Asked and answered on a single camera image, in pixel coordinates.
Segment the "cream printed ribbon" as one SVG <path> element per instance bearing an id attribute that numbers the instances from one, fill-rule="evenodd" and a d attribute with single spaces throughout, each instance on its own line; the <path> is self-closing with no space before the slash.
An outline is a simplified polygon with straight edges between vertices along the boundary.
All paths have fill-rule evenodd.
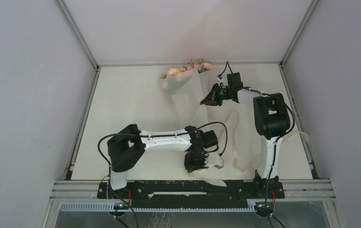
<path id="1" fill-rule="evenodd" d="M 226 151 L 231 153 L 233 170 L 246 179 L 251 179 L 258 168 L 261 151 L 261 137 L 253 120 L 252 114 L 232 111 L 225 122 L 231 139 Z M 308 140 L 306 133 L 294 128 L 281 142 L 277 163 L 281 179 L 312 179 L 301 136 Z"/>

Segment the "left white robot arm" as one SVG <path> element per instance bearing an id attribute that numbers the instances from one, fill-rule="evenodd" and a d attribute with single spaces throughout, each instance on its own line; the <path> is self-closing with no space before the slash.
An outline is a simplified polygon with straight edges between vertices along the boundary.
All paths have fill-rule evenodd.
<path id="1" fill-rule="evenodd" d="M 109 192 L 116 198 L 127 193 L 127 173 L 140 158 L 157 151 L 185 152 L 184 167 L 187 173 L 216 167 L 223 168 L 219 142 L 213 130 L 204 132 L 201 127 L 186 126 L 173 132 L 141 131 L 130 124 L 118 133 L 105 136 L 109 165 Z"/>

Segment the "pink fake flower stem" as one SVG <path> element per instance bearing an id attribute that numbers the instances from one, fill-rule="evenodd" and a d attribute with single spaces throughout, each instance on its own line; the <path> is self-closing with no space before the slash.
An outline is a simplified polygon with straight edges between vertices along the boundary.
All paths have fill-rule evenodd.
<path id="1" fill-rule="evenodd" d="M 181 68 L 170 68 L 167 73 L 163 73 L 159 78 L 160 79 L 166 79 L 173 77 L 177 81 L 181 81 L 184 79 L 185 74 L 184 72 L 187 71 L 187 68 L 181 67 Z"/>
<path id="2" fill-rule="evenodd" d="M 191 70 L 191 69 L 197 69 L 197 70 L 200 70 L 200 65 L 198 63 L 196 63 L 194 60 L 190 60 L 188 61 L 187 63 L 188 65 L 187 66 L 183 66 L 183 68 L 185 70 Z"/>
<path id="3" fill-rule="evenodd" d="M 197 69 L 199 73 L 211 71 L 213 68 L 212 65 L 210 63 L 205 62 L 203 58 L 198 60 L 197 63 L 198 63 Z"/>

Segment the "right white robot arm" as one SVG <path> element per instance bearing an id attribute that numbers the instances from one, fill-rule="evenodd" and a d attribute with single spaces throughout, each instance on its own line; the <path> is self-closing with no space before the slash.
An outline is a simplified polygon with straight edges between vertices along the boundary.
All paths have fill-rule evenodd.
<path id="1" fill-rule="evenodd" d="M 261 154 L 254 174 L 254 193 L 267 197 L 279 184 L 277 163 L 283 137 L 292 131 L 295 120 L 281 93 L 267 94 L 244 86 L 240 73 L 229 73 L 227 85 L 215 83 L 201 101 L 201 105 L 221 106 L 224 100 L 232 100 L 254 109 L 254 125 L 261 136 Z"/>

